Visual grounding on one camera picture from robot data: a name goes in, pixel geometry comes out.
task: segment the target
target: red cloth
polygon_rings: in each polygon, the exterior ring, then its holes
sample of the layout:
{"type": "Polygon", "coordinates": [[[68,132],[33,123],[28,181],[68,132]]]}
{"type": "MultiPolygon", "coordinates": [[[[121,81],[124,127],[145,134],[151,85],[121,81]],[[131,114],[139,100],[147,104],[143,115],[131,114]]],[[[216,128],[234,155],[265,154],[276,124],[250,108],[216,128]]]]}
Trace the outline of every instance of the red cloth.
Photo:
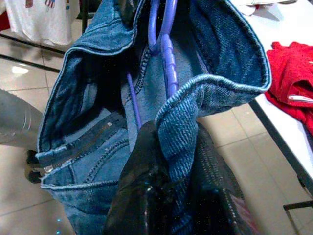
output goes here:
{"type": "Polygon", "coordinates": [[[9,23],[8,15],[5,11],[2,13],[2,15],[0,15],[0,32],[8,28],[10,28],[10,23],[9,23]]]}
{"type": "Polygon", "coordinates": [[[290,95],[313,99],[313,47],[293,42],[272,44],[267,52],[272,86],[265,93],[275,106],[305,124],[313,135],[313,102],[291,100],[290,95]]]}

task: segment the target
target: blue denim jeans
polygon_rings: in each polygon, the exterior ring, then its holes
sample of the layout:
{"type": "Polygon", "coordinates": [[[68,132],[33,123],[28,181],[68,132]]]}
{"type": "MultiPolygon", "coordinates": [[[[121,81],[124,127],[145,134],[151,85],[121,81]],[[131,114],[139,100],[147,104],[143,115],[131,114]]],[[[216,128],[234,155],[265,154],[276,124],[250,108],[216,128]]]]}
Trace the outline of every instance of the blue denim jeans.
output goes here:
{"type": "Polygon", "coordinates": [[[147,46],[149,9],[149,1],[139,1],[129,29],[118,4],[103,1],[66,52],[44,114],[37,158],[49,173],[42,188],[64,204],[77,235],[101,233],[136,140],[123,71],[132,73],[142,123],[155,120],[177,182],[173,234],[192,229],[185,206],[197,117],[247,103],[270,87],[266,54],[228,0],[179,1],[171,33],[179,90],[166,100],[161,56],[151,56],[147,46]]]}

